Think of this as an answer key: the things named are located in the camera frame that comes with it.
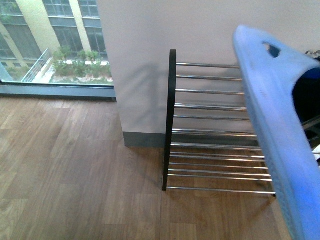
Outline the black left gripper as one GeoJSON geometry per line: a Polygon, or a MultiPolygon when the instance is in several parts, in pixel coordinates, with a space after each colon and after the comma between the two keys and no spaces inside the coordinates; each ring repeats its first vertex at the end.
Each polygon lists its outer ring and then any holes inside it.
{"type": "Polygon", "coordinates": [[[305,72],[292,91],[295,111],[312,150],[320,145],[320,68],[305,72]]]}

